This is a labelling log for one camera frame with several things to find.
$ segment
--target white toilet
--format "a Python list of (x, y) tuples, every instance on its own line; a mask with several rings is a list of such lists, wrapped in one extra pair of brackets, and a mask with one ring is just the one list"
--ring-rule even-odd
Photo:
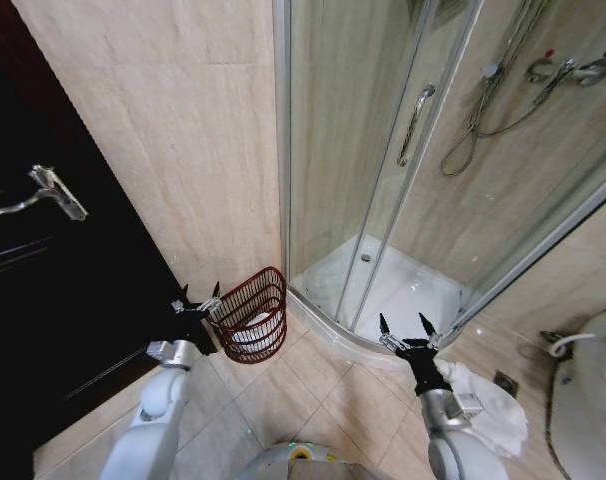
[(574, 356), (559, 365), (554, 379), (551, 442), (572, 480), (606, 480), (606, 311), (581, 333)]

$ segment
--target shower faucet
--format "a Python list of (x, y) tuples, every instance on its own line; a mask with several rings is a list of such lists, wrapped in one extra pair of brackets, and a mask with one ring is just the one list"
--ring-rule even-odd
[[(553, 75), (550, 72), (552, 65), (553, 62), (549, 57), (539, 58), (530, 64), (525, 72), (525, 76), (530, 83), (543, 82)], [(568, 58), (561, 64), (550, 83), (536, 97), (534, 104), (540, 105), (542, 102), (545, 102), (559, 83), (568, 76), (582, 87), (590, 87), (600, 82), (606, 77), (606, 56), (581, 66), (577, 66), (574, 57)]]

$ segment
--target wire basket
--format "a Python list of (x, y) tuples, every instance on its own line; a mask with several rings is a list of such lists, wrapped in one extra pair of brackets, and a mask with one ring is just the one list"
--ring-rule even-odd
[(285, 340), (285, 278), (267, 267), (221, 298), (208, 322), (232, 360), (258, 363)]

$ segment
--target white cloth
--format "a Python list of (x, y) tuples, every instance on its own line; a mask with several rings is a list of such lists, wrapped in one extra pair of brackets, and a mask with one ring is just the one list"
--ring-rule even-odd
[(518, 457), (527, 440), (527, 416), (519, 402), (462, 363), (437, 359), (436, 366), (455, 393), (473, 393), (483, 406), (483, 411), (470, 420), (472, 428), (464, 431), (501, 457)]

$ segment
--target shower door handle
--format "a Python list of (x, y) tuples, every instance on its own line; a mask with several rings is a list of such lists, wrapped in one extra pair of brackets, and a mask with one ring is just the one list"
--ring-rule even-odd
[(72, 220), (84, 221), (87, 216), (87, 210), (83, 208), (83, 205), (74, 198), (72, 192), (68, 190), (61, 179), (54, 173), (52, 168), (43, 167), (41, 165), (33, 165), (32, 170), (28, 172), (28, 175), (39, 185), (39, 189), (34, 195), (9, 207), (0, 207), (0, 215), (7, 215), (11, 213), (17, 213), (25, 210), (30, 205), (34, 205), (39, 200), (44, 198), (53, 199), (59, 207), (70, 217)]
[(403, 140), (403, 148), (401, 149), (399, 158), (396, 159), (396, 164), (399, 167), (404, 167), (407, 165), (410, 156), (410, 141), (412, 140), (412, 135), (414, 135), (416, 124), (418, 123), (419, 117), (421, 116), (421, 110), (423, 110), (423, 105), (425, 104), (425, 101), (432, 95), (434, 95), (434, 92), (436, 92), (436, 87), (431, 83), (428, 83), (425, 87), (423, 87), (423, 90), (421, 90), (419, 98), (416, 99), (416, 103), (414, 104), (414, 111), (412, 112), (412, 118), (410, 118), (410, 124), (407, 127), (407, 132), (405, 133), (405, 140)]

